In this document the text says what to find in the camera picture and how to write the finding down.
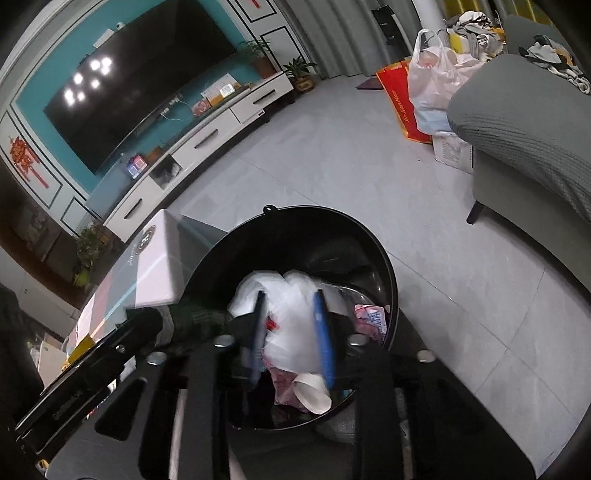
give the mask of green plant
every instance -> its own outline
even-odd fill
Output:
[[[95,225],[86,227],[81,231],[78,238],[76,238],[76,253],[82,265],[87,268],[92,267],[92,264],[105,246],[100,238],[101,234]]]
[[[267,40],[246,40],[238,45],[238,54],[245,63],[250,63],[256,59],[263,58],[267,52],[271,52],[271,47]]]
[[[313,61],[305,61],[301,55],[292,59],[287,65],[283,65],[287,76],[292,80],[301,79],[310,74],[310,67],[316,67]]]

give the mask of white plastic bag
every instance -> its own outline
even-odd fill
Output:
[[[252,312],[260,290],[267,294],[267,315],[277,324],[276,330],[267,333],[265,358],[287,372],[320,373],[314,281],[298,271],[285,277],[277,272],[255,272],[238,286],[228,311],[235,317]]]
[[[421,48],[423,35],[433,47]],[[430,30],[421,30],[408,65],[408,96],[414,105],[418,129],[428,135],[451,132],[447,106],[454,93],[468,81],[484,62],[470,54],[459,54],[445,47]]]

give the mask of drawer handle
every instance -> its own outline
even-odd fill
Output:
[[[259,102],[262,102],[265,98],[270,97],[271,95],[273,95],[273,93],[275,93],[276,90],[273,88],[273,90],[271,90],[269,93],[266,93],[265,95],[263,95],[261,98],[259,98],[258,100],[255,100],[252,104],[256,105]]]
[[[211,132],[208,136],[206,136],[203,140],[201,140],[193,148],[199,148],[199,147],[201,147],[201,145],[203,145],[207,140],[210,140],[211,138],[215,137],[218,133],[219,133],[219,130],[218,129],[215,129],[213,132]]]
[[[124,216],[124,219],[129,219],[129,217],[131,217],[135,213],[135,211],[139,208],[143,201],[143,199],[139,199],[137,202],[135,202],[135,205],[133,205],[133,207],[131,207],[131,210],[127,212],[127,215]]]

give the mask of red bag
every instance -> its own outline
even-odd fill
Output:
[[[406,138],[415,142],[431,143],[431,136],[417,128],[414,107],[408,98],[408,61],[393,63],[384,67],[376,75],[390,97]]]

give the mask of floor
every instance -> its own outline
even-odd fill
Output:
[[[226,231],[273,204],[363,222],[391,257],[400,307],[538,474],[591,401],[591,307],[496,218],[473,226],[471,176],[406,140],[384,92],[338,77],[212,165],[171,209]]]

